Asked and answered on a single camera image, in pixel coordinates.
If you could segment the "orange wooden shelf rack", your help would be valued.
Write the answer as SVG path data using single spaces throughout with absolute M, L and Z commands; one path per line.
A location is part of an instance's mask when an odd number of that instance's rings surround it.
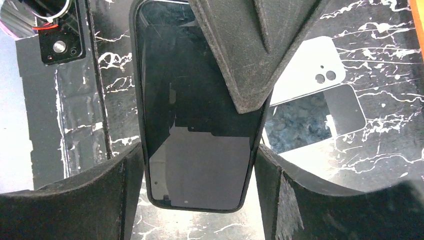
M 411 8 L 421 55 L 424 57 L 424 0 L 409 0 L 408 3 Z

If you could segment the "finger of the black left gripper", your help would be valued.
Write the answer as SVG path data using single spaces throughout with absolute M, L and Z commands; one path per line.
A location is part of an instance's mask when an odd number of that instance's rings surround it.
M 258 110 L 327 0 L 191 0 L 238 113 Z

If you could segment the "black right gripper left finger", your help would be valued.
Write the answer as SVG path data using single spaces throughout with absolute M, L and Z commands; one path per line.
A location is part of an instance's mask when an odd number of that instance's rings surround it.
M 3 240 L 129 240 L 144 173 L 140 143 L 37 190 L 0 196 Z

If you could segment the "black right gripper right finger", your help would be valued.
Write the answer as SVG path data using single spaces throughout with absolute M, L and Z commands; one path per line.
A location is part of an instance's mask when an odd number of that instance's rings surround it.
M 265 145 L 254 164 L 267 240 L 421 240 L 424 183 L 362 192 L 322 179 Z

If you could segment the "light blue phone case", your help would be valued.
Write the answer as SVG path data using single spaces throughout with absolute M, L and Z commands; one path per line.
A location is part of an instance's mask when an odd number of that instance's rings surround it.
M 277 80 L 270 100 L 275 106 L 344 81 L 346 70 L 338 50 L 328 36 L 303 41 Z

